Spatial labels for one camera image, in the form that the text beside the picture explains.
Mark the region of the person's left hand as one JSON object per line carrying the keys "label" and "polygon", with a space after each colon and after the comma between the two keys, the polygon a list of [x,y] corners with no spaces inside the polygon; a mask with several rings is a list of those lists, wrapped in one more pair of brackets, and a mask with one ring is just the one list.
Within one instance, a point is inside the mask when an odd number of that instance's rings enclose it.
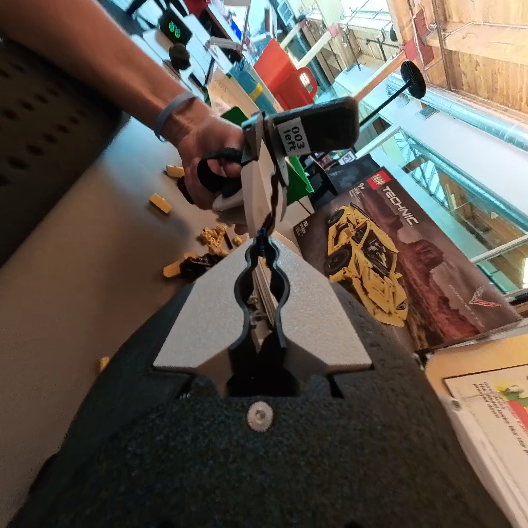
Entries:
{"label": "person's left hand", "polygon": [[243,145],[240,127],[210,113],[200,122],[191,124],[189,132],[177,142],[176,148],[185,169],[186,190],[198,208],[210,210],[217,196],[200,183],[197,175],[199,162],[209,153],[225,148],[242,149]]}

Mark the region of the lego instruction booklet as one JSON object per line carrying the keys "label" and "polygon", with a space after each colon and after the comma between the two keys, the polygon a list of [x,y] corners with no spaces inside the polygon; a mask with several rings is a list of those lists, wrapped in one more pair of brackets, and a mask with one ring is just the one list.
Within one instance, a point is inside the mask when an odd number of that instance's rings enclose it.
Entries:
{"label": "lego instruction booklet", "polygon": [[[297,245],[275,230],[272,233],[272,237],[280,241],[294,254],[302,258],[301,252]],[[265,332],[271,332],[274,329],[274,318],[275,312],[278,306],[278,301],[275,296],[271,293],[271,271],[266,265],[265,257],[259,257],[258,263],[252,272],[254,281],[254,293],[252,296],[256,299],[254,306],[257,307],[257,314],[254,315],[255,323],[258,323],[263,328],[263,322],[266,322],[267,331],[258,330],[257,338],[259,345],[263,342]]]}

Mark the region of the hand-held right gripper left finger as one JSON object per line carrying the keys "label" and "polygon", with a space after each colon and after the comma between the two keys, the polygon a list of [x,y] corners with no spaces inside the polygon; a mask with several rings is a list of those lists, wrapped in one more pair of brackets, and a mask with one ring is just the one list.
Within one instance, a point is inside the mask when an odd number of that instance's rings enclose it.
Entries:
{"label": "hand-held right gripper left finger", "polygon": [[198,278],[154,360],[157,371],[209,378],[221,395],[268,395],[251,336],[258,241],[244,242]]}

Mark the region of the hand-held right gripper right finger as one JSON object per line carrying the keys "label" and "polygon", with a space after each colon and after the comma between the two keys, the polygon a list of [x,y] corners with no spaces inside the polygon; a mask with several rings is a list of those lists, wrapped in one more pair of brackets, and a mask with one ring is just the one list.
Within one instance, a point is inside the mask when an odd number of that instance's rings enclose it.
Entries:
{"label": "hand-held right gripper right finger", "polygon": [[313,376],[369,370],[372,360],[330,281],[278,239],[267,240],[265,260],[277,306],[260,350],[260,394],[292,397]]}

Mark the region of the black metal pole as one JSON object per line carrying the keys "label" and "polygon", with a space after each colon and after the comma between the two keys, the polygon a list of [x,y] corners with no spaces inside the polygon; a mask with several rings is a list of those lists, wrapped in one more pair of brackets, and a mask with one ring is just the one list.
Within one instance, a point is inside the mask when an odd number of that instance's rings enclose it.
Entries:
{"label": "black metal pole", "polygon": [[396,98],[402,95],[405,91],[408,91],[410,96],[418,100],[421,100],[426,95],[427,88],[424,77],[419,68],[412,61],[408,59],[403,61],[400,66],[400,74],[404,84],[388,97],[385,102],[362,119],[359,122],[360,128],[372,122],[382,109],[386,108],[387,105],[396,100]]}

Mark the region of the lego car model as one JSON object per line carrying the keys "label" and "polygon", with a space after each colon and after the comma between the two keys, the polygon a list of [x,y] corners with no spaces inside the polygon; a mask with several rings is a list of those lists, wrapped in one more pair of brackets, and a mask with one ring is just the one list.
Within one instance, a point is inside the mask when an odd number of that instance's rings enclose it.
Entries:
{"label": "lego car model", "polygon": [[181,259],[163,268],[163,277],[167,279],[181,278],[185,281],[195,281],[208,270],[222,261],[228,254],[203,254],[190,252]]}

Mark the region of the person's left forearm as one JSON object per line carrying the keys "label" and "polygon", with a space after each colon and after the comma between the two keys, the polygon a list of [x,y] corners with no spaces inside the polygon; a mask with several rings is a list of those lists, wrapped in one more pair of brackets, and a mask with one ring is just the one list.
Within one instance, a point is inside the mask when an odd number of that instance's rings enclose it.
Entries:
{"label": "person's left forearm", "polygon": [[[1,33],[151,130],[162,109],[184,91],[95,1],[1,1]],[[186,132],[175,113],[162,135],[176,146]]]}

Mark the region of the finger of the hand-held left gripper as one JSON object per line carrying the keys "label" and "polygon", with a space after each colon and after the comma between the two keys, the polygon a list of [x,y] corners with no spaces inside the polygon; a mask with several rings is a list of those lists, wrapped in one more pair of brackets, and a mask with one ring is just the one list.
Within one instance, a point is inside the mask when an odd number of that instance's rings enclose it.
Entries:
{"label": "finger of the hand-held left gripper", "polygon": [[270,195],[270,211],[276,212],[276,223],[282,221],[287,208],[287,187],[283,185],[280,173],[272,175],[271,179],[271,195]]}
{"label": "finger of the hand-held left gripper", "polygon": [[264,142],[260,154],[241,169],[244,214],[249,236],[256,236],[267,215],[271,212],[271,177],[275,165]]}

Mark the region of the teal box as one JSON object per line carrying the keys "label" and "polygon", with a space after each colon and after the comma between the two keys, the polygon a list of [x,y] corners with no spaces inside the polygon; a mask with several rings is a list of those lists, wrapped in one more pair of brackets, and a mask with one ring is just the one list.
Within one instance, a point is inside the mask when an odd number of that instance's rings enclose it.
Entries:
{"label": "teal box", "polygon": [[280,111],[277,110],[274,95],[246,59],[235,63],[229,70],[229,74],[260,110],[267,114],[276,114]]}

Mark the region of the green box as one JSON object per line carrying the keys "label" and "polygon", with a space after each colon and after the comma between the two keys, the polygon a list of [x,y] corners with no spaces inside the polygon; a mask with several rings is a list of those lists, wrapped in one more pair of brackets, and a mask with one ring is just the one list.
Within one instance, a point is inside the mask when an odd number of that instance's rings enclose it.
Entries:
{"label": "green box", "polygon": [[[228,122],[240,126],[247,119],[240,107],[232,107],[221,114],[221,117]],[[313,187],[305,173],[297,156],[286,158],[288,162],[289,185],[287,189],[287,205],[301,200],[303,197],[313,193]]]}

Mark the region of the silver ventilation duct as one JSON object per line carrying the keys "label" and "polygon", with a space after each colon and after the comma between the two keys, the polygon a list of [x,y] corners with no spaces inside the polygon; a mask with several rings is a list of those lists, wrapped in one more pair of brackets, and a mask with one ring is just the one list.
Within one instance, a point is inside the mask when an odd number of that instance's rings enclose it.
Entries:
{"label": "silver ventilation duct", "polygon": [[527,114],[462,91],[428,84],[422,98],[404,95],[527,152]]}

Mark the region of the printed instruction sheet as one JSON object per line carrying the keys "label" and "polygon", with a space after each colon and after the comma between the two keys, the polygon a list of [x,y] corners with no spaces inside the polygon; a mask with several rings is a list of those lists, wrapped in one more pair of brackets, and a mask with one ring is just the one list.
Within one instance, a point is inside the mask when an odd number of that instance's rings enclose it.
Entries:
{"label": "printed instruction sheet", "polygon": [[475,419],[501,463],[527,477],[527,364],[443,378]]}

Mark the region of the printed lego set box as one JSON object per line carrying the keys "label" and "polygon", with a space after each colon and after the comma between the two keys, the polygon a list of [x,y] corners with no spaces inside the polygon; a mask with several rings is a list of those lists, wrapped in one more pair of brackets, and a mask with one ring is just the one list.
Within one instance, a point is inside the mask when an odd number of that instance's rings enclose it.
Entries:
{"label": "printed lego set box", "polygon": [[418,351],[514,328],[520,315],[382,167],[293,228],[304,259]]}

